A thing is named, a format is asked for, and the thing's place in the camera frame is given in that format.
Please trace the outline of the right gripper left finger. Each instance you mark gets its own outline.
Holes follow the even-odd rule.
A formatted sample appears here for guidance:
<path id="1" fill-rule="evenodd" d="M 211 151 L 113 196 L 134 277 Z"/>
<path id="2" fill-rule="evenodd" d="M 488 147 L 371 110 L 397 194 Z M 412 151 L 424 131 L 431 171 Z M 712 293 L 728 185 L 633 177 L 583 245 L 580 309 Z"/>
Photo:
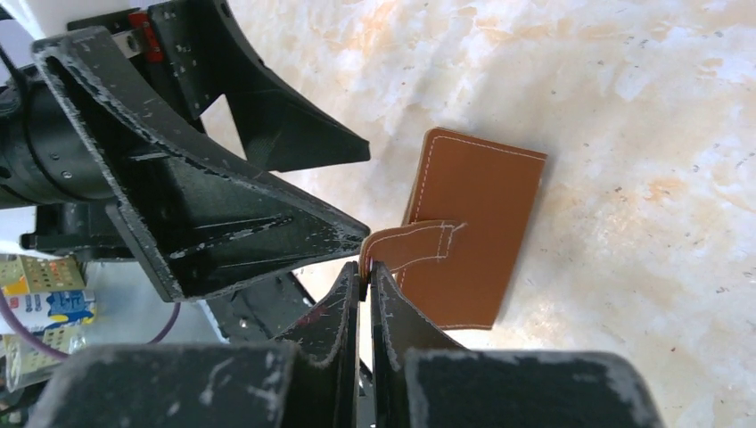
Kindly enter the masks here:
<path id="1" fill-rule="evenodd" d="M 352 427 L 357 422 L 359 274 L 258 343 L 113 344 L 68 358 L 32 427 Z"/>

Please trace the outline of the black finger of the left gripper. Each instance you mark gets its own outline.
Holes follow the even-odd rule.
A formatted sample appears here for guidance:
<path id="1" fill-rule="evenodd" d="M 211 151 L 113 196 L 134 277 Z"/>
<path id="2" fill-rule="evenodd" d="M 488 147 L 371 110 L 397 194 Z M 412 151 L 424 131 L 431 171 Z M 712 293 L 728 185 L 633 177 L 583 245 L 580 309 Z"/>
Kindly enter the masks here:
<path id="1" fill-rule="evenodd" d="M 369 227 L 182 119 L 102 27 L 34 42 L 108 185 L 106 211 L 167 302 L 209 299 L 357 254 Z"/>

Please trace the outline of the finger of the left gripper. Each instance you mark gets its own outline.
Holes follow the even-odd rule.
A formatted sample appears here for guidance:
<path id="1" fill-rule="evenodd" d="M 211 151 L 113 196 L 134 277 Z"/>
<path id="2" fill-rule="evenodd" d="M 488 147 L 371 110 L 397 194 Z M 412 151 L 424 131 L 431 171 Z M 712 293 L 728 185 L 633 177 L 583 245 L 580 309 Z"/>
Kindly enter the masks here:
<path id="1" fill-rule="evenodd" d="M 157 40 L 157 91 L 195 123 L 220 96 L 249 162 L 287 172 L 368 161 L 369 143 L 286 84 L 255 52 L 226 1 L 147 9 Z"/>

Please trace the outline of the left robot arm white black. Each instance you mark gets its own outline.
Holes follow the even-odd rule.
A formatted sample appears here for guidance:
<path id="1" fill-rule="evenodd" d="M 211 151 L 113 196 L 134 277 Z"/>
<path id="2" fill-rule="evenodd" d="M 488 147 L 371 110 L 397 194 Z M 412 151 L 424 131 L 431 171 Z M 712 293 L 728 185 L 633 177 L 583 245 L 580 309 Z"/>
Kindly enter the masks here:
<path id="1" fill-rule="evenodd" d="M 281 179 L 368 161 L 368 142 L 286 84 L 226 1 L 69 21 L 1 88 L 1 205 L 26 250 L 134 259 L 166 302 L 357 253 L 359 220 Z"/>

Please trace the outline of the brown leather card holder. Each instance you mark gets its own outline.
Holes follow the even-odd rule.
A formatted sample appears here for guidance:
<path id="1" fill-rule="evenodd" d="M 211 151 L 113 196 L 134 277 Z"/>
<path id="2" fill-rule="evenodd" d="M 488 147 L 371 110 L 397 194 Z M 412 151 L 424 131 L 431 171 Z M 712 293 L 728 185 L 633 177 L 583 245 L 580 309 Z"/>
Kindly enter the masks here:
<path id="1" fill-rule="evenodd" d="M 400 226 L 362 243 L 359 274 L 382 263 L 444 330 L 489 330 L 521 250 L 547 156 L 445 128 L 423 140 Z"/>

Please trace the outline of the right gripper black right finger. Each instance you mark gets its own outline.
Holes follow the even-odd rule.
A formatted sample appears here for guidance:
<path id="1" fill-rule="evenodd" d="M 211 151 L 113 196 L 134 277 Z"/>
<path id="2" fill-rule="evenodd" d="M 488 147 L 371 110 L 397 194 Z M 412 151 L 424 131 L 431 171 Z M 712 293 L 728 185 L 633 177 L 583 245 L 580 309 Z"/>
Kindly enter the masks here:
<path id="1" fill-rule="evenodd" d="M 380 427 L 660 427 L 643 377 L 607 352 L 470 350 L 375 263 L 369 275 Z"/>

